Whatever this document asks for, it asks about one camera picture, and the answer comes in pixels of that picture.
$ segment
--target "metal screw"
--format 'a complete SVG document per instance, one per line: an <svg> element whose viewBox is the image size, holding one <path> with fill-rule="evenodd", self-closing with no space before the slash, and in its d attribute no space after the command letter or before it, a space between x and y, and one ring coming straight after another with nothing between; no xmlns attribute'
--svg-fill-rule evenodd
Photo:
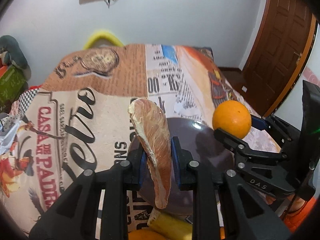
<svg viewBox="0 0 320 240"><path fill-rule="evenodd" d="M189 162L189 165L191 166L191 167L198 167L199 166L199 162L197 162L197 161L191 161L191 162Z"/></svg>
<svg viewBox="0 0 320 240"><path fill-rule="evenodd" d="M122 167L127 167L127 166L130 165L130 162L129 162L128 160L124 160L124 161L120 162L120 165L121 165Z"/></svg>
<svg viewBox="0 0 320 240"><path fill-rule="evenodd" d="M311 171L313 171L315 168L316 168L315 163L314 163L313 161L311 161L311 162L309 163L309 169L310 169Z"/></svg>
<svg viewBox="0 0 320 240"><path fill-rule="evenodd" d="M239 167L239 168L243 169L244 166L245 166L244 163L238 163L238 167Z"/></svg>
<svg viewBox="0 0 320 240"><path fill-rule="evenodd" d="M91 176L92 174L93 174L93 171L90 169L87 169L83 172L83 175L87 177Z"/></svg>
<svg viewBox="0 0 320 240"><path fill-rule="evenodd" d="M234 177L236 175L236 172L234 170L227 170L227 175L230 177Z"/></svg>

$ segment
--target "orange fruit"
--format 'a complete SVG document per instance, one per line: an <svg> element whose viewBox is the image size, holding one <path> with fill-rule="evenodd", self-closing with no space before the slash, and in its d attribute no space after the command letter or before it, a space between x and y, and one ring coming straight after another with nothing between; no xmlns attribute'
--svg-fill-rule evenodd
<svg viewBox="0 0 320 240"><path fill-rule="evenodd" d="M213 113L213 129L221 128L242 139L251 128L251 115L248 109L238 101L224 101Z"/></svg>
<svg viewBox="0 0 320 240"><path fill-rule="evenodd" d="M128 234L128 240L166 240L164 236L151 230L139 229Z"/></svg>

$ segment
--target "salmon slice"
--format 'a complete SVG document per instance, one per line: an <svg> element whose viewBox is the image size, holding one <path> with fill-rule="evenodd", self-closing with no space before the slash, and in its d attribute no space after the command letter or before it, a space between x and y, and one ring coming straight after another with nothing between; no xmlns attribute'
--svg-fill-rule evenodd
<svg viewBox="0 0 320 240"><path fill-rule="evenodd" d="M171 143L167 119L162 109L146 98L134 100L128 107L128 113L148 156L156 207L165 208L171 188Z"/></svg>

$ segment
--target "newspaper print pattern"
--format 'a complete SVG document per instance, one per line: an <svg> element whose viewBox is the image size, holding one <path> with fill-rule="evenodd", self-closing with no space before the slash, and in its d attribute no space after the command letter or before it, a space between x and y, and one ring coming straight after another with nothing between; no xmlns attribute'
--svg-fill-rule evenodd
<svg viewBox="0 0 320 240"><path fill-rule="evenodd" d="M182 117L202 121L193 95L183 78L173 46L146 45L148 99L155 102L167 118Z"/></svg>

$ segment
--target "black device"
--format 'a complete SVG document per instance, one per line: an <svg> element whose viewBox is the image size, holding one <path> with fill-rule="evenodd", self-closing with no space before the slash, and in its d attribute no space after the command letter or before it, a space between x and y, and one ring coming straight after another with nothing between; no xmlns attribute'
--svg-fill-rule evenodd
<svg viewBox="0 0 320 240"><path fill-rule="evenodd" d="M252 126L265 130L281 147L279 154L256 151L224 130L215 138L235 154L235 170L255 189L274 198L293 193L308 201L315 194L313 171L320 158L320 88L303 81L303 122L301 132L271 115L252 116Z"/></svg>
<svg viewBox="0 0 320 240"><path fill-rule="evenodd" d="M215 138L235 154L235 169L224 173L194 161L178 137L171 154L179 190L193 190L193 240L220 239L215 191L218 192L227 239L287 239L289 230L252 189L285 198L296 193L309 200L315 193L312 173L320 157L316 116L320 89L303 82L301 132L283 120L252 116L252 126L266 130L282 147L271 153L250 149L241 139L217 129ZM106 189L100 239L127 239L126 191L139 190L146 168L140 144L110 170L85 170L32 228L31 240L94 239L100 193Z"/></svg>
<svg viewBox="0 0 320 240"><path fill-rule="evenodd" d="M219 192L226 237L238 240L286 240L288 228L234 170L224 173L194 161L171 140L172 161L180 190L193 190L193 240L220 239L215 198ZM95 239L96 218L102 189L100 239L128 237L126 191L139 190L146 167L142 146L110 170L85 170L32 228L30 240Z"/></svg>

